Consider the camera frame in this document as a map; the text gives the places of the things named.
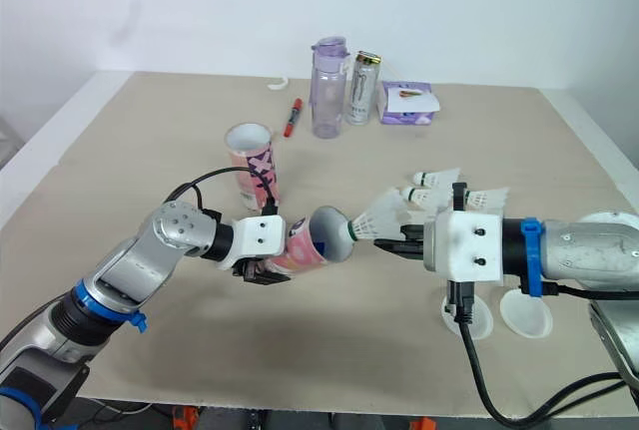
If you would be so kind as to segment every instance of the purple box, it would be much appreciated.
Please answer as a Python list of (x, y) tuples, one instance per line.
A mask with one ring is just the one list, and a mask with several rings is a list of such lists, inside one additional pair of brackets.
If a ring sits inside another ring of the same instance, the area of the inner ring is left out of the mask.
[(416, 113), (394, 113), (388, 111), (388, 90), (392, 88), (401, 89), (414, 89), (421, 91), (422, 93), (431, 94), (430, 84), (428, 83), (416, 83), (408, 81), (382, 81), (377, 90), (377, 110), (379, 111), (379, 120), (382, 124), (404, 124), (404, 125), (418, 125), (428, 126), (435, 114), (434, 111), (430, 112), (416, 112)]

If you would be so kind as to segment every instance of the red marker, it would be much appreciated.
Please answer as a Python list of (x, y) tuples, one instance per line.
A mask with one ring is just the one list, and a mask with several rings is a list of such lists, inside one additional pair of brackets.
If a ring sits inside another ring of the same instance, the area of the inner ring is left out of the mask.
[(302, 111), (302, 106), (304, 103), (300, 98), (297, 98), (293, 104), (293, 108), (291, 109), (291, 116), (289, 117), (289, 121), (287, 122), (287, 128), (284, 130), (284, 137), (289, 138), (293, 133), (293, 127), (295, 126), (298, 118), (300, 117), (300, 112)]

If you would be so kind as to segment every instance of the table edge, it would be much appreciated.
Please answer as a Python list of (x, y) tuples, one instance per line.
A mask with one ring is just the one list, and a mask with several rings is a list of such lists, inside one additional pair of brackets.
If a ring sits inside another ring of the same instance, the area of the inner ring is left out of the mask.
[(0, 170), (0, 230), (133, 74), (96, 72)]
[(579, 102), (561, 89), (540, 89), (541, 94), (583, 143), (617, 190), (639, 213), (639, 171)]

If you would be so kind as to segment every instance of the purple bottle cap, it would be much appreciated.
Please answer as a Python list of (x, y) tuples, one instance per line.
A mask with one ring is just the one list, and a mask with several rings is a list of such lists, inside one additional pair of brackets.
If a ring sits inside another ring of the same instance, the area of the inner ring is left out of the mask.
[(346, 38), (342, 36), (322, 38), (311, 49), (314, 51), (316, 67), (327, 73), (338, 72), (341, 63), (348, 56)]

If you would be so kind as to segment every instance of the white plastic cap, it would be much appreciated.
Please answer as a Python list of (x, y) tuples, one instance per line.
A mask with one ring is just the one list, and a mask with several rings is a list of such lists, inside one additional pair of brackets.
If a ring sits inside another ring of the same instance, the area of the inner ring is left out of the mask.
[(499, 303), (503, 321), (513, 332), (527, 338), (547, 337), (552, 331), (552, 313), (539, 297), (507, 291)]
[[(446, 324), (446, 327), (448, 327), (452, 333), (461, 338), (459, 324), (455, 322), (455, 310), (453, 308), (452, 313), (446, 312), (446, 301), (447, 297), (444, 297), (441, 302), (441, 318), (443, 318), (443, 323)], [(472, 323), (468, 325), (470, 336), (473, 340), (486, 338), (492, 333), (492, 326), (492, 313), (490, 313), (488, 305), (475, 295), (475, 303), (472, 306)]]
[(415, 173), (412, 175), (412, 183), (416, 186), (421, 186), (421, 178), (426, 173)]
[(415, 188), (403, 188), (401, 190), (401, 196), (403, 197), (403, 199), (405, 201), (410, 201), (409, 197), (410, 197), (410, 193), (412, 192), (412, 190)]

